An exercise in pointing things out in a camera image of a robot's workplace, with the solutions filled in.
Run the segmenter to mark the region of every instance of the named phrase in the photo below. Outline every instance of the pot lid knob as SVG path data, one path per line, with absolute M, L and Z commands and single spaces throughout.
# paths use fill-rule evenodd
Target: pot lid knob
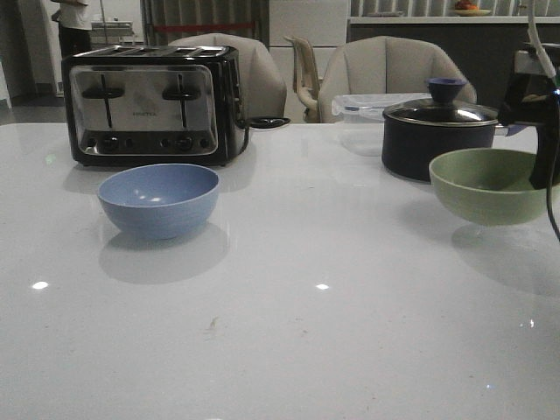
M 466 80 L 434 77 L 426 81 L 431 99 L 438 103 L 451 103 L 459 94 Z

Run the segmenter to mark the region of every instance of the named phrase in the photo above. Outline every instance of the pot handle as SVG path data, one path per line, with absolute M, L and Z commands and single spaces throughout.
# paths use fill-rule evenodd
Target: pot handle
M 527 127 L 527 126 L 526 125 L 520 125 L 520 124 L 510 124 L 510 125 L 497 124 L 496 125 L 496 130 L 495 130 L 495 135 L 496 136 L 504 136 L 504 137 L 513 136 L 513 135 L 519 133 L 520 131 L 525 130 L 525 127 Z

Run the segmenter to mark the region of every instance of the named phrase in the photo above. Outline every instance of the person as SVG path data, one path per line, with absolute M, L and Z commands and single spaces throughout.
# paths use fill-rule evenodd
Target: person
M 59 42 L 62 57 L 91 51 L 91 18 L 86 0 L 51 0 L 59 3 L 52 20 L 59 23 Z

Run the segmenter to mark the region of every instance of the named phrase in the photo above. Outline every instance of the shelf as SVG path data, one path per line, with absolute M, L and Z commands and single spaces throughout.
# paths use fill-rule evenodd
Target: shelf
M 536 22 L 541 25 L 560 24 L 560 17 L 537 17 Z M 482 16 L 482 17 L 357 17 L 348 19 L 350 25 L 464 25 L 464 24 L 526 24 L 526 16 Z

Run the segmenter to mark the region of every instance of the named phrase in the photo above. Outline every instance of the chair backrest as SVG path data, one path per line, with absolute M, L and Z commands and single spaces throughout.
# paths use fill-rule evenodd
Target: chair backrest
M 245 115 L 284 116 L 286 84 L 269 50 L 262 42 L 226 33 L 205 33 L 177 39 L 169 45 L 232 46 L 237 49 Z
M 430 77 L 466 78 L 444 50 L 429 42 L 383 36 L 341 45 L 319 91 L 321 122 L 338 121 L 331 111 L 336 95 L 428 92 Z M 457 98 L 476 102 L 473 85 L 467 83 Z
M 292 88 L 297 98 L 306 106 L 304 119 L 308 123 L 318 123 L 319 117 L 319 75 L 315 52 L 308 39 L 284 37 L 294 49 L 294 73 Z

